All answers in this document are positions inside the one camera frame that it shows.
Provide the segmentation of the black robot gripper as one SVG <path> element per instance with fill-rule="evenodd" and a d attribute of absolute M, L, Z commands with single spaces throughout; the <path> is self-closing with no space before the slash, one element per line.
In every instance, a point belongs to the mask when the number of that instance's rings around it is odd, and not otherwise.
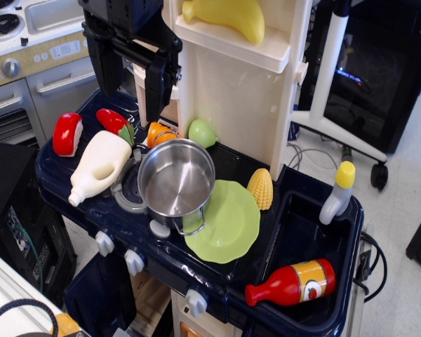
<path fill-rule="evenodd" d="M 101 91 L 123 81 L 123 59 L 145 68 L 147 121 L 156 121 L 180 80 L 182 42 L 162 18 L 163 1 L 79 1 L 83 34 Z"/>

